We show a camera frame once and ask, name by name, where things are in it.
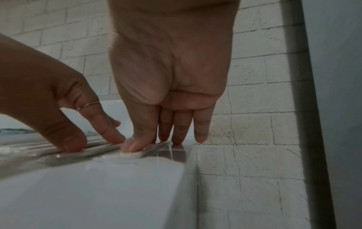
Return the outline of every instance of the wall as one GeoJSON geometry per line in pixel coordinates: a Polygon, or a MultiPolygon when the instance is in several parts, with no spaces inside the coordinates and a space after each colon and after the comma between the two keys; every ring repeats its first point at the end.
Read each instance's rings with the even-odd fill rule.
{"type": "MultiPolygon", "coordinates": [[[[117,98],[103,0],[0,2],[1,32],[117,98]]],[[[228,86],[196,147],[201,228],[333,228],[300,1],[244,0],[234,32],[228,86]]]]}
{"type": "Polygon", "coordinates": [[[362,224],[362,1],[303,0],[338,228],[362,224]]]}

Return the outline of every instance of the thin ring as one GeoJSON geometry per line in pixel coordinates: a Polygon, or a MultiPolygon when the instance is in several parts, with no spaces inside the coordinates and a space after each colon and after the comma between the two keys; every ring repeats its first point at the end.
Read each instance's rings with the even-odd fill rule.
{"type": "Polygon", "coordinates": [[[94,105],[94,104],[98,104],[98,103],[100,103],[100,102],[99,102],[99,101],[96,101],[96,102],[93,102],[93,103],[87,103],[87,104],[85,104],[84,106],[81,106],[81,107],[77,108],[77,111],[80,110],[80,109],[82,109],[82,108],[86,108],[86,107],[88,107],[88,106],[91,106],[91,105],[94,105]]]}

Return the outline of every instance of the brick wall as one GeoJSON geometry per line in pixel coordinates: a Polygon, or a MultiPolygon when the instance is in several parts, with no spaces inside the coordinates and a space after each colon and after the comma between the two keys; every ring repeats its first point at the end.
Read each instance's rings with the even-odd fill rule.
{"type": "MultiPolygon", "coordinates": [[[[243,0],[227,89],[197,145],[202,229],[333,226],[299,0],[243,0]]],[[[118,98],[104,0],[0,0],[0,32],[83,73],[118,98]]]]}

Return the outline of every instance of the hand with ring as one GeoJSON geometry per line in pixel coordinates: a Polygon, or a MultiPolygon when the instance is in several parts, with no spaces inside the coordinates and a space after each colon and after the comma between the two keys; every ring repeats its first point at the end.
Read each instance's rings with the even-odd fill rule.
{"type": "Polygon", "coordinates": [[[108,142],[123,143],[120,125],[102,109],[82,74],[0,34],[0,114],[30,126],[65,152],[81,151],[84,133],[60,110],[78,110],[108,142]]]}

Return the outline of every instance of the hand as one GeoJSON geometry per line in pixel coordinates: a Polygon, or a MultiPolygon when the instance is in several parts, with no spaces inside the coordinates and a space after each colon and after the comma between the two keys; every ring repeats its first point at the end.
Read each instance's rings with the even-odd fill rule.
{"type": "Polygon", "coordinates": [[[157,131],[167,140],[172,126],[172,142],[181,144],[192,120],[195,140],[205,142],[226,87],[239,1],[159,11],[154,2],[147,10],[146,0],[120,2],[126,1],[109,0],[109,56],[134,126],[122,150],[141,150],[156,140],[157,131]]]}
{"type": "MultiPolygon", "coordinates": [[[[0,113],[38,131],[65,152],[81,151],[83,132],[60,110],[76,109],[98,101],[86,79],[77,71],[32,48],[0,34],[0,113]]],[[[100,104],[79,110],[108,142],[125,141],[100,104]]]]}

